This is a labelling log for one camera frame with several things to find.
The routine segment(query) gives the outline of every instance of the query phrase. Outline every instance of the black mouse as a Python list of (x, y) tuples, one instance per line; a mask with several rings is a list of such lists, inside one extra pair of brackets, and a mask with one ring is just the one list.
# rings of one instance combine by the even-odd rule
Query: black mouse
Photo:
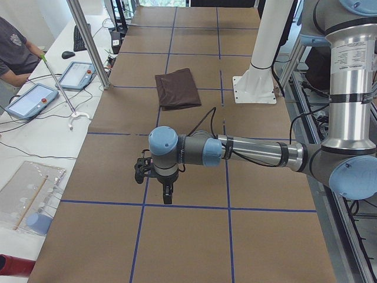
[(71, 58), (75, 55), (75, 52), (72, 52), (72, 51), (64, 51), (62, 54), (61, 54), (61, 58), (63, 59), (68, 59), (68, 58)]

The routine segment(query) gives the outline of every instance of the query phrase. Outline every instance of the folded cloth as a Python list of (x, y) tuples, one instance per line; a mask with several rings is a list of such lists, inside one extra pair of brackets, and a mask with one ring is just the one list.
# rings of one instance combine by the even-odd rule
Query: folded cloth
[(163, 111), (201, 106), (190, 69), (156, 75), (157, 93)]

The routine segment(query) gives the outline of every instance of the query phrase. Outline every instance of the white table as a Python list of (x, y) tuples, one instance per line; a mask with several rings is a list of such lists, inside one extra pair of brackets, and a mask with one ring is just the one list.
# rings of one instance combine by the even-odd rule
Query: white table
[[(102, 28), (102, 23), (106, 19), (106, 15), (86, 16), (87, 22), (91, 24), (91, 33), (95, 35), (94, 42), (100, 53), (101, 60), (106, 61), (108, 52), (111, 50), (111, 38), (107, 28)], [(63, 60), (61, 54), (63, 51), (73, 49), (73, 29), (74, 21), (68, 23), (62, 33), (53, 43), (46, 54), (46, 59), (54, 69), (55, 73), (61, 74), (68, 67), (71, 61), (90, 62), (87, 51), (76, 52), (76, 55)], [(109, 27), (111, 21), (105, 21), (104, 26)], [(45, 64), (41, 61), (30, 78), (36, 78), (49, 74)], [(54, 87), (55, 81), (52, 77), (34, 80), (35, 83), (42, 83), (50, 87)], [(26, 92), (33, 86), (33, 83), (26, 83), (20, 90), (19, 94)], [(77, 110), (88, 113), (91, 118), (98, 106), (98, 102), (102, 95), (102, 86), (98, 77), (95, 77), (86, 90), (92, 94), (93, 98), (86, 103), (80, 105)], [(73, 97), (77, 92), (67, 91), (69, 97)], [(72, 98), (71, 102), (74, 106), (90, 98), (90, 94), (85, 91), (80, 92)], [(53, 101), (45, 111), (57, 106), (46, 114), (40, 115), (45, 117), (56, 114), (60, 116), (69, 116), (71, 110), (67, 103), (64, 102), (62, 95)], [(0, 117), (0, 123), (10, 121), (7, 113)], [(68, 128), (68, 118), (49, 117), (43, 120), (33, 120), (19, 129), (2, 133), (0, 141), (10, 146), (15, 146), (31, 154), (40, 156), (69, 156), (77, 157), (82, 143), (85, 139), (89, 119), (80, 117), (73, 122), (73, 131)], [(16, 123), (0, 124), (0, 131), (13, 129), (19, 126)], [(70, 177), (75, 160), (68, 159), (41, 159), (39, 157), (27, 156), (15, 149), (10, 149), (0, 144), (0, 189), (3, 188), (7, 181), (12, 178), (14, 173), (24, 161), (32, 161), (43, 163), (51, 166), (58, 166), (66, 169), (66, 173), (62, 182), (59, 184), (64, 188)], [(0, 224), (0, 254), (8, 254), (21, 258), (36, 259), (44, 242), (43, 236), (29, 235), (16, 231), (11, 231), (1, 227)], [(27, 278), (16, 277), (0, 277), (0, 283), (6, 282), (27, 282)]]

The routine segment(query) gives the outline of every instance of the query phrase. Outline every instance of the dark shirt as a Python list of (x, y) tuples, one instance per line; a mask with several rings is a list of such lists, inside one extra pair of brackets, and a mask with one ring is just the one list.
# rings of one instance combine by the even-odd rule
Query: dark shirt
[(12, 70), (16, 75), (33, 72), (39, 58), (26, 47), (27, 39), (0, 17), (0, 76)]

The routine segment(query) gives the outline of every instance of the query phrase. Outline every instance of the person's arm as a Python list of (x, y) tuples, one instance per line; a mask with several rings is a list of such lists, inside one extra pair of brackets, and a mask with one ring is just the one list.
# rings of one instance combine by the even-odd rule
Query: person's arm
[(25, 46), (37, 57), (41, 58), (41, 55), (44, 54), (42, 50), (40, 50), (34, 43), (30, 41), (26, 41)]
[(15, 87), (22, 87), (30, 75), (31, 74), (16, 75), (12, 70), (9, 70), (4, 75), (0, 76), (0, 78)]

